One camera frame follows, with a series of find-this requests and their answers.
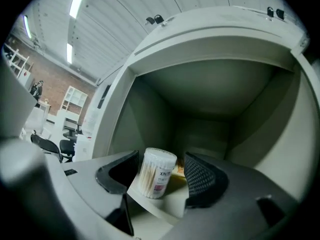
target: brick wall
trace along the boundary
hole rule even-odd
[[[33,63],[30,72],[33,74],[35,81],[43,80],[42,96],[40,100],[49,100],[48,103],[51,105],[49,111],[50,114],[57,115],[69,86],[72,86],[88,95],[79,119],[79,123],[82,124],[96,88],[69,73],[62,67],[47,60],[45,57],[17,39],[14,44],[11,44],[11,47],[13,49],[19,49],[19,53],[26,58],[29,56],[28,63]],[[68,110],[78,113],[80,109],[80,107],[70,104]]]

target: black chair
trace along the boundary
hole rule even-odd
[[[32,143],[36,144],[44,151],[48,151],[48,152],[44,152],[45,154],[51,154],[56,156],[60,163],[62,163],[63,158],[67,159],[66,163],[72,162],[74,151],[72,156],[63,155],[56,144],[54,144],[51,140],[40,137],[39,135],[37,135],[35,130],[32,132],[30,139]]]
[[[62,154],[73,157],[75,155],[75,142],[72,140],[62,139],[60,140],[59,146]]]

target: person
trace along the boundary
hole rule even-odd
[[[31,87],[30,94],[36,99],[37,102],[42,95],[43,85],[44,81],[41,80],[39,82],[35,82],[34,85]]]

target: white ceiling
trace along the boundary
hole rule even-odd
[[[69,10],[72,0],[34,0],[25,10],[32,41],[19,19],[13,34],[25,43],[39,44],[39,52],[66,67],[66,44],[73,45],[73,69],[92,81],[103,79],[126,61],[154,25],[147,17],[164,19],[188,10],[214,6],[243,6],[266,11],[284,9],[283,0],[82,0],[75,23]]]

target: metal bracket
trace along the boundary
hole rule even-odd
[[[299,54],[302,54],[309,46],[310,44],[310,37],[308,33],[305,33],[300,41],[297,43],[297,45],[291,50],[291,53],[294,56],[298,56]]]

